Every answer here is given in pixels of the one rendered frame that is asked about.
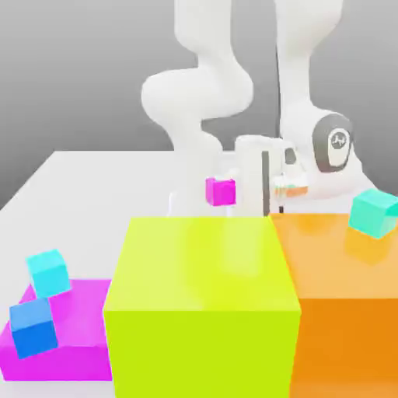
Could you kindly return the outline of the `small blue cube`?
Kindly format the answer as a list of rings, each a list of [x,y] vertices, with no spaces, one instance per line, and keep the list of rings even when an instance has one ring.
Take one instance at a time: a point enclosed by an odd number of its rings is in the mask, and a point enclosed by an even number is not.
[[[58,347],[50,303],[37,298],[9,308],[12,339],[19,359]]]

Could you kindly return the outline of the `large orange box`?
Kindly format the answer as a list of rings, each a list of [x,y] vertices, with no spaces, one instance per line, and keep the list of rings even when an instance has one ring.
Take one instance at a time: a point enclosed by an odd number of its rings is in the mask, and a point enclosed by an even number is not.
[[[291,398],[398,398],[398,228],[339,214],[273,216],[302,316]]]

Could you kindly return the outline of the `small teal cube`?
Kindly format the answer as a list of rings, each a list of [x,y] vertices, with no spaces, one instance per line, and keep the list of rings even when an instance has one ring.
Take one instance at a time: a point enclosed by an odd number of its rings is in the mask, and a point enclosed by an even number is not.
[[[373,188],[353,199],[348,222],[351,228],[381,239],[396,228],[397,222],[397,196]]]

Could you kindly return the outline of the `small cyan cube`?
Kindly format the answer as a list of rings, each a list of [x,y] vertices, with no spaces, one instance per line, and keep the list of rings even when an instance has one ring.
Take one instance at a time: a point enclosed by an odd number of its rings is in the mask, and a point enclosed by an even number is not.
[[[58,250],[50,250],[26,258],[36,296],[49,298],[71,290],[65,260]]]

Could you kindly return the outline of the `large yellow-green box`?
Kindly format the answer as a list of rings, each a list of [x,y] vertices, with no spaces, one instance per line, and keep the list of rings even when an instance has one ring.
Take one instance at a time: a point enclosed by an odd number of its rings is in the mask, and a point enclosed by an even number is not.
[[[270,217],[131,219],[103,315],[116,398],[289,398],[301,307]]]

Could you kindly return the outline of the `large magenta box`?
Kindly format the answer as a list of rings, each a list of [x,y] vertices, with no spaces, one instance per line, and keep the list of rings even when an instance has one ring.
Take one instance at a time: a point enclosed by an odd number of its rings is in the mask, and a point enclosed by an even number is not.
[[[6,381],[110,381],[103,305],[107,279],[72,279],[72,289],[48,298],[58,347],[19,359],[10,321],[0,333],[0,370]],[[31,286],[19,304],[38,299]]]

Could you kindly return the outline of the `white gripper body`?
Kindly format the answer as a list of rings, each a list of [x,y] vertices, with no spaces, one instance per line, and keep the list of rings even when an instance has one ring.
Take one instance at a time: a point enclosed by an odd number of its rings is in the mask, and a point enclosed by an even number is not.
[[[280,212],[271,181],[281,172],[281,144],[280,138],[254,134],[236,139],[236,216],[263,217]]]

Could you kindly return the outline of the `small magenta cube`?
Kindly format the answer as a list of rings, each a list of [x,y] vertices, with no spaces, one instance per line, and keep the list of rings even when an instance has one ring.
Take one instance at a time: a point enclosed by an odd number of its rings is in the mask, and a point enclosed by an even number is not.
[[[236,203],[236,182],[234,179],[207,178],[205,180],[205,197],[206,201],[215,207],[234,205]]]

